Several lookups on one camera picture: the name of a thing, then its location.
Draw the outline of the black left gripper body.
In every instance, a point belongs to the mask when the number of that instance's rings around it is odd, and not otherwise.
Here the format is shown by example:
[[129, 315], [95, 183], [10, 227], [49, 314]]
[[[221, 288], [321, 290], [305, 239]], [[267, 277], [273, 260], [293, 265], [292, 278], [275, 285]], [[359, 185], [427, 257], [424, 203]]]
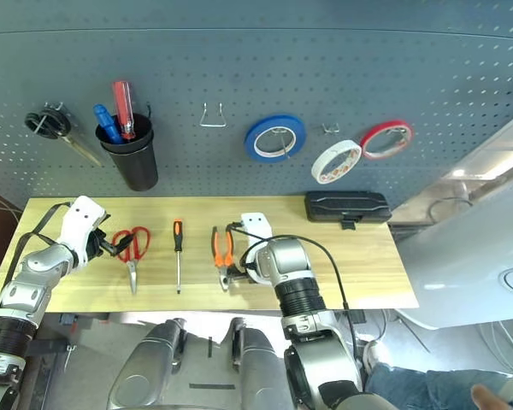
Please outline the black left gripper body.
[[103, 254], [103, 250], [101, 249], [101, 242], [105, 237], [106, 234], [100, 229], [96, 229], [90, 232], [85, 247], [88, 259], [94, 259], [96, 257], [100, 257]]

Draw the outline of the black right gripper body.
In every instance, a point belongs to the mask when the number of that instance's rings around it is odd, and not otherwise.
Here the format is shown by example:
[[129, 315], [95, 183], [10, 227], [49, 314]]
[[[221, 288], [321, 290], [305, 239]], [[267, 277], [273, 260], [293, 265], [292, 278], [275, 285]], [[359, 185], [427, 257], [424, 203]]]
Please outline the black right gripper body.
[[248, 277], [255, 278], [257, 276], [257, 264], [255, 255], [242, 255], [239, 258], [239, 266]]

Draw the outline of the bystander hand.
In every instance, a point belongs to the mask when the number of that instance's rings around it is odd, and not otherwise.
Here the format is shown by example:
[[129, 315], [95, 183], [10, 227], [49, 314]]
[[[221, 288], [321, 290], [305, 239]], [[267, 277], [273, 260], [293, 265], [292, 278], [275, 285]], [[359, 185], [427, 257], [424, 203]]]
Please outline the bystander hand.
[[512, 406], [493, 394], [486, 386], [476, 384], [471, 388], [471, 398], [480, 410], [511, 410]]

